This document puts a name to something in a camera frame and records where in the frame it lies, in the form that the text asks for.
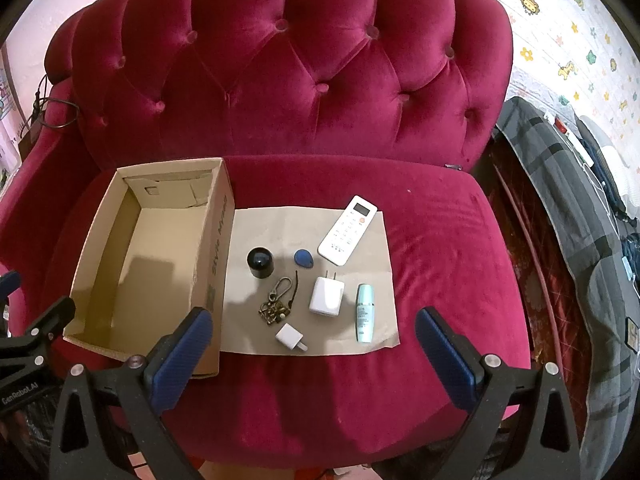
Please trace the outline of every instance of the black cylindrical object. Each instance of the black cylindrical object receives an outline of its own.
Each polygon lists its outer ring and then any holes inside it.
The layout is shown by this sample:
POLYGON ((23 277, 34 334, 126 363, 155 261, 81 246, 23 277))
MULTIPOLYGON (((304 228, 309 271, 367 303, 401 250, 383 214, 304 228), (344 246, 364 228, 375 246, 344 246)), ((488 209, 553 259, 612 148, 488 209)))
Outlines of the black cylindrical object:
POLYGON ((273 254, 264 247, 256 247, 249 251, 246 262, 256 278, 268 278, 273 272, 273 254))

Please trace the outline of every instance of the gray plaid blanket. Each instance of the gray plaid blanket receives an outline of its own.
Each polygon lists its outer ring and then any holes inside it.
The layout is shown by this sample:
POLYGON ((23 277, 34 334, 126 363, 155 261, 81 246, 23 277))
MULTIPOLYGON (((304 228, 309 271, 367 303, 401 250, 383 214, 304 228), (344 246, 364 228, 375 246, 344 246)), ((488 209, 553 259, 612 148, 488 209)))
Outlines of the gray plaid blanket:
POLYGON ((575 282, 592 348, 588 419, 580 446, 581 478, 599 479, 619 455, 638 395, 626 318, 640 324, 640 304, 622 263, 615 219, 590 170, 525 100, 505 102, 496 127, 535 187, 575 282))

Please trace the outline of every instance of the white remote control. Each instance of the white remote control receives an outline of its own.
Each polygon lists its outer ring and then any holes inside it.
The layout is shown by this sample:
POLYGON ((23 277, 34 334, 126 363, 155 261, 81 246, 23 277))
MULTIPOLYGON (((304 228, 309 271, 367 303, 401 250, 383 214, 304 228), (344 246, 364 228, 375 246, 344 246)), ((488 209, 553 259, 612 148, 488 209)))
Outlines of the white remote control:
POLYGON ((343 266, 373 220, 376 211, 378 208, 372 203, 354 196, 320 243, 318 253, 332 264, 343 266))

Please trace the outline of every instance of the metal screw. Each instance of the metal screw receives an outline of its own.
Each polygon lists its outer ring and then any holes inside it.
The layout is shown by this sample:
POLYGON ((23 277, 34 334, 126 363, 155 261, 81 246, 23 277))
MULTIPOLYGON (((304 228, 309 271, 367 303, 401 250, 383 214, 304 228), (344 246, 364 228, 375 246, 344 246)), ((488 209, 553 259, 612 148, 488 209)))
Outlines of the metal screw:
POLYGON ((491 368, 497 368, 502 364, 502 360, 495 354, 489 354, 484 356, 484 362, 491 368))
POLYGON ((560 368, 558 368, 558 365, 556 363, 547 363, 545 365, 545 370, 551 375, 558 375, 560 368))
POLYGON ((84 366, 80 364, 73 365, 71 367, 71 375, 73 375, 73 377, 78 377, 78 375, 82 374, 82 372, 84 372, 84 366))
POLYGON ((129 359, 127 359, 127 366, 135 370, 136 368, 140 368, 143 364, 145 364, 146 359, 142 355, 132 355, 129 359))

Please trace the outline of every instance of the brown paper sheet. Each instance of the brown paper sheet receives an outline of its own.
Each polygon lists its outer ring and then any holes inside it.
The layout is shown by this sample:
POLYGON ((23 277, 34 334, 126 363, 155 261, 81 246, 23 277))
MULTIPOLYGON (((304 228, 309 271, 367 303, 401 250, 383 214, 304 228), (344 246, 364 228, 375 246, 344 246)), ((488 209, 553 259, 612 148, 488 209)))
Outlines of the brown paper sheet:
POLYGON ((345 355, 364 354, 400 343, 391 262, 386 243, 382 212, 376 213, 347 263, 337 267, 318 254, 318 245, 338 219, 341 210, 308 207, 267 207, 236 210, 226 267, 225 297, 222 314, 223 352, 260 355, 345 355), (273 253, 273 274, 259 280, 247 266, 246 256, 254 247, 266 247, 273 253), (298 249, 306 249, 314 258, 313 269, 303 269, 293 261, 298 249), (283 276, 292 279, 291 290, 282 301, 288 303, 295 287, 298 292, 291 314, 282 323, 268 326, 258 314, 267 294, 283 276), (345 283, 337 317, 309 311, 314 283, 325 272, 345 283), (373 341, 358 343, 355 329, 355 301, 358 285, 369 283, 375 294, 373 341), (275 335, 288 322, 303 334, 307 352, 289 350, 275 335))

